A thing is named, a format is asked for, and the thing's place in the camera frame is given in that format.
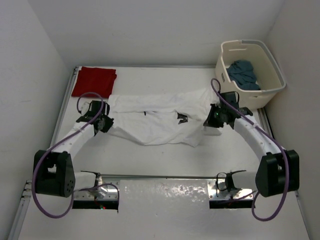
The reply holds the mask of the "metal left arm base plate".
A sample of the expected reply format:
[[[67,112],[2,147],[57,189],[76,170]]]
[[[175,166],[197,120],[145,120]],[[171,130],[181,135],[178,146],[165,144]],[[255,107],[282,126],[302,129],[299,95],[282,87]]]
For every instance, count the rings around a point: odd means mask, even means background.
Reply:
[[[118,201],[120,179],[109,175],[100,175],[95,181],[96,189],[81,190],[74,194],[77,201]]]

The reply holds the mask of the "red polo t shirt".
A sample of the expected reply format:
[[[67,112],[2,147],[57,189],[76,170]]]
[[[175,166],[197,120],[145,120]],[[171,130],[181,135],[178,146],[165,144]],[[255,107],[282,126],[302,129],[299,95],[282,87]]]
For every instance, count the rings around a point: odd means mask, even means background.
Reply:
[[[94,92],[108,99],[112,94],[116,78],[115,69],[83,66],[78,72],[71,96],[80,97],[82,94]]]

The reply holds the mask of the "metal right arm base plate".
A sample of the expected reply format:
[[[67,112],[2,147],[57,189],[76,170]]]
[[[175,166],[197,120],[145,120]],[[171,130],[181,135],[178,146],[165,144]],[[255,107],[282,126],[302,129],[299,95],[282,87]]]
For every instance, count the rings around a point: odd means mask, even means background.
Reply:
[[[242,201],[252,200],[254,198],[254,191],[249,188],[235,189],[227,191],[224,189],[225,179],[209,179],[207,181],[207,192],[210,201],[222,202],[228,200]]]

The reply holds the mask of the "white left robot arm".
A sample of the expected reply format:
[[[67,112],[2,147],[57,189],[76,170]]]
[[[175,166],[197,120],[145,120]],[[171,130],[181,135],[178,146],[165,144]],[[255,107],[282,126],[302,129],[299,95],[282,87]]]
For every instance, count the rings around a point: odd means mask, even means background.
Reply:
[[[114,119],[108,116],[110,106],[105,101],[84,103],[84,112],[68,134],[48,150],[34,155],[32,193],[69,197],[75,187],[90,188],[95,175],[75,173],[73,159],[80,149],[98,132],[106,133]]]

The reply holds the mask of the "white t shirt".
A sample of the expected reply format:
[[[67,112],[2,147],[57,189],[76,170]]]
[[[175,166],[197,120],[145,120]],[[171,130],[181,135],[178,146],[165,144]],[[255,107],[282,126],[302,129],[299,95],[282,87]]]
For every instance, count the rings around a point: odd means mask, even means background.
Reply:
[[[217,95],[208,88],[185,93],[110,95],[110,135],[143,146],[186,144],[196,147],[205,136],[220,136],[204,123]]]

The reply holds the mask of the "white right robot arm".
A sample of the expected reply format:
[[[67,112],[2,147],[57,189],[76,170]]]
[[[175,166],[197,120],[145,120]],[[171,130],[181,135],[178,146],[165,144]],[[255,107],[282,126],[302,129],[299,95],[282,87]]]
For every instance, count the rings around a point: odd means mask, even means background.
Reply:
[[[239,107],[234,91],[218,93],[219,103],[211,104],[205,127],[229,125],[251,147],[260,160],[255,186],[263,197],[282,194],[300,187],[300,158],[295,150],[286,150],[267,134],[247,107]]]

